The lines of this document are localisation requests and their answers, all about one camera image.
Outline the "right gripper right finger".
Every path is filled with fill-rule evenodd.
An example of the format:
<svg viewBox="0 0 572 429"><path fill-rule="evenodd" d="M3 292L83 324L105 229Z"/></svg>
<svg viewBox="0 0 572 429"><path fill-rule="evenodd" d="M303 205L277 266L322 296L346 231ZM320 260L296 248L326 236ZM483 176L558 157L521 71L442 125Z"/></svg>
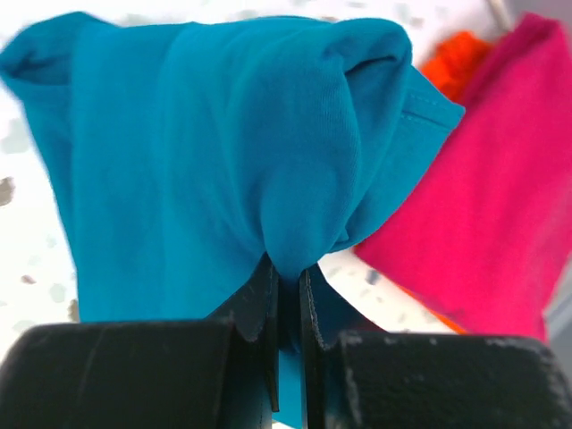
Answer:
<svg viewBox="0 0 572 429"><path fill-rule="evenodd" d="M306 428L568 428L551 351L514 336L389 333L318 267L299 280Z"/></svg>

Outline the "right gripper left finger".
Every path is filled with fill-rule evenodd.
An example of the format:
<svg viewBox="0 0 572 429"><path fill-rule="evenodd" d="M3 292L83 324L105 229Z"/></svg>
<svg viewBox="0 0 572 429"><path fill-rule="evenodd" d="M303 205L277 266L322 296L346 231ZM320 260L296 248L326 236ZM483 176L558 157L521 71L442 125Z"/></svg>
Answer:
<svg viewBox="0 0 572 429"><path fill-rule="evenodd" d="M200 320L49 324L1 366L4 428L268 428L278 409L278 276L263 257Z"/></svg>

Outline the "blue t shirt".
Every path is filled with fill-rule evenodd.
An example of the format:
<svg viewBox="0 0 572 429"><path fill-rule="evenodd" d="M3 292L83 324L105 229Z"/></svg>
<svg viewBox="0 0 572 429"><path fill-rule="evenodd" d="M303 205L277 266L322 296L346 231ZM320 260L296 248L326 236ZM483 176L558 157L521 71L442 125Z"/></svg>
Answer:
<svg viewBox="0 0 572 429"><path fill-rule="evenodd" d="M381 19L120 27L68 13L1 53L46 165L82 322L201 318L269 256L278 417L302 422L297 282L403 204L464 110Z"/></svg>

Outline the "folded magenta t shirt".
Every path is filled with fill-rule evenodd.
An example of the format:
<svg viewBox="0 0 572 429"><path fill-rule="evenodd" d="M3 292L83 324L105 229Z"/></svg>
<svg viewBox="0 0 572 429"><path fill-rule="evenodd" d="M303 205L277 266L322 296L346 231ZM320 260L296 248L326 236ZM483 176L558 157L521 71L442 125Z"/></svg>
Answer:
<svg viewBox="0 0 572 429"><path fill-rule="evenodd" d="M528 13L478 67L465 115L402 207L355 252L462 332L547 338L571 252L571 54Z"/></svg>

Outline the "folded orange t shirt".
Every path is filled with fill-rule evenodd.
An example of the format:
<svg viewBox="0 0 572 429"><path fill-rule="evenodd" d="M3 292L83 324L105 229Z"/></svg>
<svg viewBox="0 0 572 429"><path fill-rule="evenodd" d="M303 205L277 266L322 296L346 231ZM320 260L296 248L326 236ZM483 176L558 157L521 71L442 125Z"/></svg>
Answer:
<svg viewBox="0 0 572 429"><path fill-rule="evenodd" d="M493 43L462 30L440 42L421 66L422 74L450 101L459 103Z"/></svg>

